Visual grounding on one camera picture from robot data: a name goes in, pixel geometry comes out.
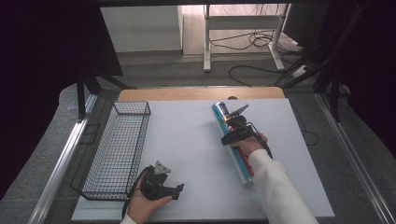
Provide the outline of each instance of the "aluminum rail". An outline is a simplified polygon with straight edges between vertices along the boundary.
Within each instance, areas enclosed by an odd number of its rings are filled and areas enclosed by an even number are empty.
[[[58,162],[55,165],[55,168],[52,171],[51,176],[49,177],[49,181],[47,182],[46,187],[43,190],[38,202],[35,206],[35,210],[28,223],[36,224],[43,223],[48,211],[50,210],[50,206],[52,205],[53,199],[60,187],[62,180],[64,179],[64,174],[66,173],[67,167],[72,160],[75,149],[78,145],[78,139],[81,137],[85,126],[87,125],[87,120],[92,111],[93,105],[97,99],[97,96],[90,95],[86,103],[87,116],[81,122],[76,123],[74,126],[65,146],[64,150],[59,157]]]

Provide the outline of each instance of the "white sleeve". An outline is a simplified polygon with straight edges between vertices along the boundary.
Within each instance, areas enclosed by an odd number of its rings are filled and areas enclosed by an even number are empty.
[[[125,214],[124,219],[120,224],[136,224],[136,223],[128,216],[128,214]]]
[[[273,161],[266,150],[259,149],[250,154],[248,163],[271,224],[318,223],[279,161]]]

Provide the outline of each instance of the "white table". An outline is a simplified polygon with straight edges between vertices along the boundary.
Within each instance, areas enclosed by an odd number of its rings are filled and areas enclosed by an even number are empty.
[[[148,101],[151,116],[139,169],[159,160],[172,169],[165,186],[185,184],[179,199],[157,210],[150,221],[266,219],[260,194],[254,186],[243,186],[220,142],[222,133],[210,108],[218,101]],[[269,138],[274,159],[284,164],[313,214],[333,217],[289,100],[224,102],[230,111],[249,104],[243,115]],[[72,220],[120,220],[122,205],[81,197]]]

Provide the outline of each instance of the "black curtain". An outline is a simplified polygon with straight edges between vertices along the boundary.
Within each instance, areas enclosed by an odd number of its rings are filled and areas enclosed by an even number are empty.
[[[396,157],[396,1],[371,1],[339,60],[348,102]]]
[[[122,73],[99,7],[2,1],[0,22],[3,198],[48,128],[60,92],[78,74]]]

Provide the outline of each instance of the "wire basket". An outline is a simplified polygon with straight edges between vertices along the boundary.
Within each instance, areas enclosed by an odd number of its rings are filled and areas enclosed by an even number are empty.
[[[150,113],[148,102],[114,102],[96,151],[84,153],[92,158],[81,159],[91,166],[80,162],[72,188],[87,200],[125,201],[138,176]]]

